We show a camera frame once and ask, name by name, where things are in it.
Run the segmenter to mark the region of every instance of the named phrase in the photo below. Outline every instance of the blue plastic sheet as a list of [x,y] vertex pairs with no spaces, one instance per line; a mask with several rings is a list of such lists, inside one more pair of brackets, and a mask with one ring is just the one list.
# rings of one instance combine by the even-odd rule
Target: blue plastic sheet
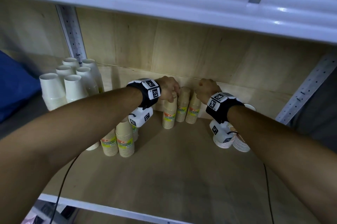
[[0,123],[40,90],[38,79],[0,51]]

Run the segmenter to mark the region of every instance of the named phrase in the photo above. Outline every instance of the cable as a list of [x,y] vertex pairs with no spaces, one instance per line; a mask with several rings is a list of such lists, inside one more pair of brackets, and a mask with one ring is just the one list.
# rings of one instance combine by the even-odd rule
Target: cable
[[268,191],[268,201],[269,201],[270,216],[272,217],[272,224],[274,224],[272,205],[270,203],[270,193],[269,193],[269,182],[268,182],[267,168],[266,168],[265,164],[263,164],[263,166],[265,167],[265,174],[266,174],[266,181],[267,181],[267,191]]
[[57,200],[56,200],[56,204],[55,204],[55,207],[54,207],[54,211],[53,211],[53,215],[50,219],[50,222],[49,224],[52,224],[53,223],[53,219],[55,217],[55,213],[56,213],[56,208],[57,208],[57,205],[59,204],[59,200],[60,200],[60,196],[61,196],[61,191],[62,191],[62,188],[63,188],[63,184],[64,184],[64,181],[65,181],[65,178],[67,177],[68,175],[68,172],[70,171],[70,168],[72,167],[72,165],[74,164],[74,162],[76,161],[76,159],[79,157],[80,155],[78,155],[77,157],[75,157],[75,159],[71,162],[67,172],[65,173],[65,176],[63,178],[63,181],[62,181],[62,184],[61,184],[61,187],[60,187],[60,191],[59,191],[59,195],[57,196]]

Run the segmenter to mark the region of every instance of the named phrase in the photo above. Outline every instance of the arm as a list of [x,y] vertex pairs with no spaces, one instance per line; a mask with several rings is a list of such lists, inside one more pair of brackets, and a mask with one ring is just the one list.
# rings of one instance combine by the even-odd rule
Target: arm
[[[160,99],[173,101],[179,84],[156,80]],[[108,134],[142,102],[141,91],[126,87],[84,98],[53,110],[0,141],[0,216],[21,223],[53,175]]]
[[[221,91],[202,80],[197,97]],[[308,136],[243,106],[233,106],[227,118],[253,152],[269,166],[322,223],[337,220],[337,154]]]

